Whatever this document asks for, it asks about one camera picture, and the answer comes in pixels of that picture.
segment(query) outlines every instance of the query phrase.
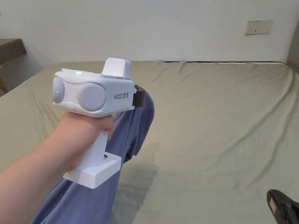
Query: blue pants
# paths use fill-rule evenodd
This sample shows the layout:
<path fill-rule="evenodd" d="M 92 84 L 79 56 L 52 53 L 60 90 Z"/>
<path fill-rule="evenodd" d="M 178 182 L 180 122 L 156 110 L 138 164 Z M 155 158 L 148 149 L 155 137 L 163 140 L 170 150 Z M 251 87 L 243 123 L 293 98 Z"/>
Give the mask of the blue pants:
<path fill-rule="evenodd" d="M 115 129 L 106 152 L 118 155 L 122 163 L 137 155 L 154 118 L 154 104 L 145 93 L 144 106 L 115 116 Z M 61 179 L 32 224 L 108 223 L 120 171 L 96 189 Z"/>

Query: device grip handle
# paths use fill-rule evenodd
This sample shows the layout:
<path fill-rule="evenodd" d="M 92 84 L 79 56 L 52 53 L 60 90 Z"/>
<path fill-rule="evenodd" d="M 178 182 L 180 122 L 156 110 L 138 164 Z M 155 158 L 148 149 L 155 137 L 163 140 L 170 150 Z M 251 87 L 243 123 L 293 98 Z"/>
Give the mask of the device grip handle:
<path fill-rule="evenodd" d="M 84 169 L 99 166 L 103 163 L 107 138 L 108 132 L 101 131 L 97 140 L 83 155 L 82 161 L 76 170 L 83 171 Z"/>

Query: table leg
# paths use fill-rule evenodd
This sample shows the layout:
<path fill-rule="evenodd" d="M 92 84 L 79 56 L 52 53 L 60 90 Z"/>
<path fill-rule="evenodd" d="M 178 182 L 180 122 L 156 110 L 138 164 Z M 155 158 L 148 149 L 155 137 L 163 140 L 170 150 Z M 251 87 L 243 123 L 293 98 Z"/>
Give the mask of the table leg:
<path fill-rule="evenodd" d="M 3 80 L 1 79 L 1 77 L 0 77 L 0 89 L 3 90 L 4 94 L 8 93 L 8 90 L 7 90 Z"/>

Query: round gray button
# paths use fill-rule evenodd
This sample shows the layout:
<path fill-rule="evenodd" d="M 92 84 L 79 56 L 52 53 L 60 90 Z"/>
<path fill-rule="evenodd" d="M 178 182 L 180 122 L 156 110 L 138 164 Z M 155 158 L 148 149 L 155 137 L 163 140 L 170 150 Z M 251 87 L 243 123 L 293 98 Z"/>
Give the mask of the round gray button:
<path fill-rule="evenodd" d="M 78 92 L 77 100 L 85 110 L 97 111 L 101 109 L 106 102 L 106 91 L 101 85 L 88 82 L 84 84 L 82 89 Z"/>
<path fill-rule="evenodd" d="M 53 79 L 53 102 L 60 103 L 64 98 L 64 84 L 63 81 L 54 77 Z"/>

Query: device base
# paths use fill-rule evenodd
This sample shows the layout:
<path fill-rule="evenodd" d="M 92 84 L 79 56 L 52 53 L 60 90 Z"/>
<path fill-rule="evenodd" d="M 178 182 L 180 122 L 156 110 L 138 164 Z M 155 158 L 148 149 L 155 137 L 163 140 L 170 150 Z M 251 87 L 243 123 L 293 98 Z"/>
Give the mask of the device base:
<path fill-rule="evenodd" d="M 103 163 L 96 167 L 89 167 L 82 171 L 71 170 L 63 175 L 64 179 L 95 189 L 121 168 L 121 157 L 105 152 Z"/>

